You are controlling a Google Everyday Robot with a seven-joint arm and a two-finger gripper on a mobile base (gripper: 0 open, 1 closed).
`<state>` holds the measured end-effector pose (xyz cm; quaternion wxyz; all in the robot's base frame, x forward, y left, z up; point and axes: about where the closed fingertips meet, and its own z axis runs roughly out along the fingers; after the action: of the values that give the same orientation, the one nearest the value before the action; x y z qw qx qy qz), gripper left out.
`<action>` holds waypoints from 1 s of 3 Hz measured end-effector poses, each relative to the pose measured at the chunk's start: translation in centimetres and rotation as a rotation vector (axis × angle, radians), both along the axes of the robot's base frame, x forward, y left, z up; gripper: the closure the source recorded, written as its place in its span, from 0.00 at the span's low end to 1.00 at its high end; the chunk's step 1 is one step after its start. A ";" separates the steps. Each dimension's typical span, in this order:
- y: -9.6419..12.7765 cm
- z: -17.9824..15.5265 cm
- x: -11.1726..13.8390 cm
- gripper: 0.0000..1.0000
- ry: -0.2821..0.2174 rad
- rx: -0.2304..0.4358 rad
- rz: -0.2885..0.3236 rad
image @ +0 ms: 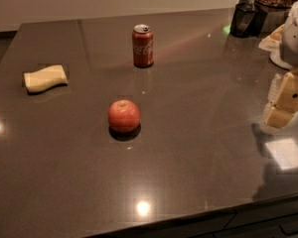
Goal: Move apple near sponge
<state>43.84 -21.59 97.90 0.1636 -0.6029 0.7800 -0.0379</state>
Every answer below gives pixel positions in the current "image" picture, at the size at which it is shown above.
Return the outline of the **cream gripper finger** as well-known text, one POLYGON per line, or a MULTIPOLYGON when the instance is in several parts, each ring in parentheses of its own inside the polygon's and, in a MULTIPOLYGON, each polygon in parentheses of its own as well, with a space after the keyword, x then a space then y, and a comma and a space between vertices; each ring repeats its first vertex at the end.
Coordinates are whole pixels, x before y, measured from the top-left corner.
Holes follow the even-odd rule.
POLYGON ((282 129, 298 112, 298 68, 284 75, 276 73, 268 92, 268 103, 263 112, 264 125, 282 129))

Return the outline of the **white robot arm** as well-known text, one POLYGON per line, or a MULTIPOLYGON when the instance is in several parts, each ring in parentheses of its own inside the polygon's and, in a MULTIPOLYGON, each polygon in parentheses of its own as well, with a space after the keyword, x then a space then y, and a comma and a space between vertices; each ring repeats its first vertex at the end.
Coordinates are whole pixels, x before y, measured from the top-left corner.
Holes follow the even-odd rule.
POLYGON ((288 69, 276 74, 268 92, 260 127, 273 134, 287 126, 298 112, 298 2, 295 2, 280 33, 279 46, 270 54, 271 61, 288 69))

